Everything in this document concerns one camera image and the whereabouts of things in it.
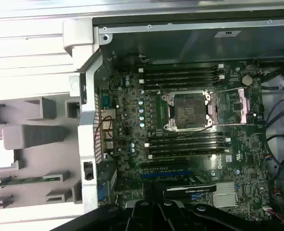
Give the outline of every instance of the pcie slot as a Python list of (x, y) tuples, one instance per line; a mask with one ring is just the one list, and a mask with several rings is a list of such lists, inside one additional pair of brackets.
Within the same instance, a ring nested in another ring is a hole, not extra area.
[(170, 166), (187, 166), (188, 167), (189, 162), (187, 160), (181, 160), (181, 161), (160, 161), (160, 162), (148, 162), (148, 163), (142, 163), (141, 169), (145, 168), (160, 168), (160, 167), (170, 167)]
[(167, 159), (167, 158), (179, 158), (179, 157), (190, 157), (195, 155), (213, 155), (213, 154), (223, 154), (224, 147), (216, 147), (208, 150), (173, 150), (173, 152), (167, 152), (166, 150), (161, 150), (159, 153), (149, 153), (149, 159)]
[(141, 164), (142, 178), (172, 177), (190, 175), (189, 162), (184, 161), (160, 161)]

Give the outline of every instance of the motherboard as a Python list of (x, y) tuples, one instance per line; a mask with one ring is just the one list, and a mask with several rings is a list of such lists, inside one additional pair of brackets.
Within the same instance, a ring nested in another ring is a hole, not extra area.
[(247, 62), (114, 72), (99, 88), (100, 136), (117, 174), (111, 174), (113, 190), (99, 191), (99, 200), (113, 198), (125, 207), (144, 198), (144, 182), (156, 182), (167, 199), (267, 219), (259, 75)]

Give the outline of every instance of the white plastic part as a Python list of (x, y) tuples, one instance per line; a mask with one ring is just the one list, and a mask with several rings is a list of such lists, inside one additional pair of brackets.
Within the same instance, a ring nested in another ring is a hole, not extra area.
[(268, 205), (263, 205), (263, 206), (262, 206), (262, 210), (263, 210), (263, 211), (270, 211), (270, 210), (272, 210), (272, 207), (270, 207), (270, 206), (268, 206)]

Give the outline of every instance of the wire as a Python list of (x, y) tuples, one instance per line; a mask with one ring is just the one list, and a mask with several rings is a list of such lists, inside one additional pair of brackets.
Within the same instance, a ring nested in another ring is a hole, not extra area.
[(266, 146), (266, 149), (267, 149), (269, 155), (271, 156), (272, 160), (274, 160), (275, 163), (277, 164), (277, 166), (278, 166), (282, 171), (284, 171), (284, 166), (283, 166), (283, 165), (276, 159), (276, 157), (273, 155), (273, 153), (272, 153), (272, 151), (271, 151), (271, 149), (270, 149), (270, 147), (269, 147), (267, 141), (264, 143), (264, 145)]
[(274, 138), (277, 138), (277, 137), (282, 137), (282, 138), (284, 138), (284, 134), (276, 134), (276, 135), (269, 136), (269, 137), (267, 138), (267, 141), (270, 141), (270, 140), (272, 140), (272, 139), (274, 139)]
[(278, 215), (276, 212), (273, 212), (272, 210), (269, 210), (269, 213), (275, 215), (284, 224), (284, 219), (280, 215)]
[(180, 138), (184, 138), (184, 137), (188, 137), (188, 136), (194, 136), (194, 135), (197, 134), (197, 133), (200, 133), (200, 132), (202, 132), (202, 131), (206, 131), (207, 129), (212, 128), (212, 126), (213, 126), (213, 125), (210, 125), (210, 126), (205, 127), (205, 128), (203, 128), (203, 129), (201, 129), (201, 130), (191, 132), (190, 134), (185, 135), (185, 136), (182, 136), (182, 137), (180, 137)]
[(277, 120), (279, 120), (283, 116), (284, 116), (284, 110), (282, 112), (280, 112), (279, 114), (277, 114), (271, 121), (269, 121), (266, 124), (265, 129), (267, 130), (272, 124), (274, 124)]
[(275, 174), (275, 176), (271, 180), (276, 180), (278, 176), (281, 174), (281, 168), (279, 168)]
[(275, 110), (275, 108), (276, 108), (280, 103), (282, 103), (282, 102), (284, 102), (284, 99), (279, 100), (278, 102), (275, 103), (275, 105), (273, 105), (272, 109), (270, 110), (270, 112), (269, 112), (269, 114), (268, 114), (268, 117), (267, 117), (267, 120), (266, 120), (266, 121), (269, 121), (270, 116), (271, 116), (271, 114), (273, 113), (273, 111)]
[(266, 86), (261, 86), (262, 90), (281, 90), (284, 91), (284, 87), (266, 87)]

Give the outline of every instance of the metal frame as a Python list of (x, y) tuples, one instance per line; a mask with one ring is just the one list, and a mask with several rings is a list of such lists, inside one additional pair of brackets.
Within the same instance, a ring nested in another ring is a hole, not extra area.
[(92, 26), (92, 18), (76, 18), (66, 20), (63, 24), (63, 46), (74, 61), (78, 72), (87, 70), (100, 51), (100, 45), (106, 45), (113, 39), (113, 34), (177, 31), (177, 30), (201, 30), (218, 28), (244, 28), (284, 26), (283, 20), (261, 20), (244, 22), (219, 22), (219, 23), (190, 23), (190, 24), (164, 24), (147, 26), (122, 26), (102, 28)]
[[(217, 29), (217, 28), (241, 28), (241, 27), (263, 27), (263, 26), (284, 26), (284, 20), (262, 20), (262, 21), (245, 21), (245, 22), (220, 22), (220, 23), (192, 23), (192, 24), (164, 24), (147, 26), (122, 26), (99, 28), (93, 26), (92, 18), (76, 18), (65, 21), (63, 24), (63, 42), (64, 49), (72, 58), (78, 72), (86, 71), (86, 85), (83, 85), (80, 79), (82, 114), (78, 127), (79, 152), (81, 161), (82, 177), (82, 198), (84, 212), (89, 212), (98, 207), (97, 195), (97, 167), (94, 152), (93, 129), (95, 118), (95, 74), (99, 69), (102, 79), (104, 75), (111, 72), (106, 65), (105, 54), (101, 52), (100, 46), (108, 44), (113, 39), (113, 34), (119, 33), (138, 33), (154, 31), (176, 31), (176, 30), (200, 30), (200, 29)], [(83, 163), (92, 162), (94, 169), (94, 178), (85, 180)]]

